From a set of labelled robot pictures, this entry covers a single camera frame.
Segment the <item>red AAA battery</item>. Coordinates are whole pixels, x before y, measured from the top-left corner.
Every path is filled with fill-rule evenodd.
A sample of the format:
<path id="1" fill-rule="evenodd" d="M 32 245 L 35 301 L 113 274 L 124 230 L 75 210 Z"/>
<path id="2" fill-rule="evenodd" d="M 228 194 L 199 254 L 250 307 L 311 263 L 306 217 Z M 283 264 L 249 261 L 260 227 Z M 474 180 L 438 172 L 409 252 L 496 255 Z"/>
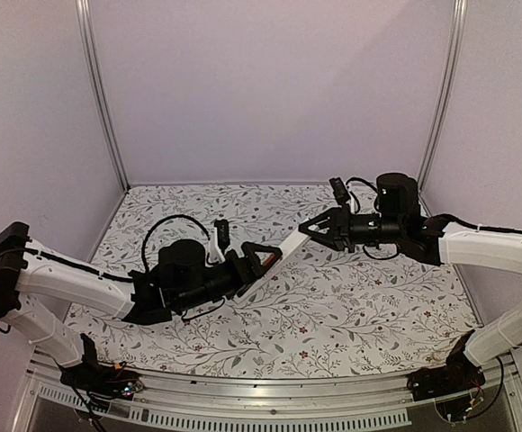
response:
<path id="1" fill-rule="evenodd" d="M 271 266 L 278 259 L 279 259 L 279 257 L 276 254 L 271 253 L 271 254 L 268 254 L 265 258 L 263 258 L 260 261 L 260 263 L 263 267 L 268 267 L 268 266 Z"/>

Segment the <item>white remote control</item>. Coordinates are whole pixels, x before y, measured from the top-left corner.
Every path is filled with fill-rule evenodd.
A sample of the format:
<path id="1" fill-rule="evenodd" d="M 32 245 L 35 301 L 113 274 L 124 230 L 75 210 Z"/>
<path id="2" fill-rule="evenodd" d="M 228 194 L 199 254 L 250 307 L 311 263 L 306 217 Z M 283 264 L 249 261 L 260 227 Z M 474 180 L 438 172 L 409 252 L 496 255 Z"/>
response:
<path id="1" fill-rule="evenodd" d="M 244 304 L 250 296 L 268 284 L 274 276 L 277 276 L 284 265 L 295 258 L 309 239 L 308 235 L 294 230 L 277 247 L 244 243 L 243 246 L 246 248 L 244 252 L 253 258 L 252 269 L 255 280 L 239 290 L 233 297 L 233 301 L 236 304 Z"/>

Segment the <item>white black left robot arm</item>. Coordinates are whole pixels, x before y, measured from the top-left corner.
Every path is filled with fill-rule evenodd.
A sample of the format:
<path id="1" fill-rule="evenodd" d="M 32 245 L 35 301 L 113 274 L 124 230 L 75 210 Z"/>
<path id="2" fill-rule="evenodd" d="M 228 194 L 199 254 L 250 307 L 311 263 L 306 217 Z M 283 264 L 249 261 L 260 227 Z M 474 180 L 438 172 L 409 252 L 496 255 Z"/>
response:
<path id="1" fill-rule="evenodd" d="M 143 272 L 110 274 L 44 247 L 29 227 L 13 222 L 0 232 L 0 320 L 24 334 L 89 391 L 107 381 L 95 347 L 66 327 L 39 296 L 89 306 L 122 322 L 151 326 L 183 316 L 208 302 L 242 296 L 283 256 L 279 247 L 245 242 L 242 252 L 207 256 L 196 240 L 182 239 L 158 251 Z"/>

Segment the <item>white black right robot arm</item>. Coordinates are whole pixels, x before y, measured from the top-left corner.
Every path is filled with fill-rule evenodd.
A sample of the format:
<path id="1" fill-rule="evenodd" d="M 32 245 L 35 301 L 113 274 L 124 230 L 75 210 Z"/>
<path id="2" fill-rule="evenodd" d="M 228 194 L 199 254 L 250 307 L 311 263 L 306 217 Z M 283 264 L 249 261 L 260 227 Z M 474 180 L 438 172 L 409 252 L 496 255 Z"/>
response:
<path id="1" fill-rule="evenodd" d="M 351 211 L 340 178 L 330 179 L 337 206 L 302 223 L 298 230 L 320 245 L 352 252 L 358 246 L 393 244 L 404 256 L 432 266 L 482 266 L 522 275 L 522 229 L 471 224 L 451 214 L 424 217 L 418 183 L 403 173 L 376 179 L 375 213 Z M 444 366 L 438 384 L 458 392 L 473 378 L 473 366 L 486 364 L 522 346 L 522 305 L 476 329 L 460 345 L 460 357 Z"/>

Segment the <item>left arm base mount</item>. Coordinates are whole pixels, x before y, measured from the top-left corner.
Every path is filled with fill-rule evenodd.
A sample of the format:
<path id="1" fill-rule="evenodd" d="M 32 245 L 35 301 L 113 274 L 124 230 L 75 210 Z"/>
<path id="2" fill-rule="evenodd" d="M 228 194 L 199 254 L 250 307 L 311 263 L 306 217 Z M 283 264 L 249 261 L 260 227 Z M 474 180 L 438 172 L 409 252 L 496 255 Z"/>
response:
<path id="1" fill-rule="evenodd" d="M 126 361 L 112 365 L 98 362 L 94 341 L 81 334 L 84 353 L 77 365 L 60 367 L 61 382 L 108 400 L 131 400 L 133 395 L 144 389 L 140 374 L 130 370 Z"/>

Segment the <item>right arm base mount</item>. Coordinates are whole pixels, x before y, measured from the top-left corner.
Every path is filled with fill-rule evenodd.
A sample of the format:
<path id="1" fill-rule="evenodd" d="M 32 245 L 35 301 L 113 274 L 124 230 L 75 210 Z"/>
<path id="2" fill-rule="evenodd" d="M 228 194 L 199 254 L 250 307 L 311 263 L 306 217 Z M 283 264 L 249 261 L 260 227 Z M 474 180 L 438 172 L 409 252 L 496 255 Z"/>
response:
<path id="1" fill-rule="evenodd" d="M 455 343 L 444 365 L 424 367 L 407 375 L 407 388 L 414 401 L 467 391 L 485 384 L 482 369 L 464 355 L 465 345 L 473 333 L 471 330 Z"/>

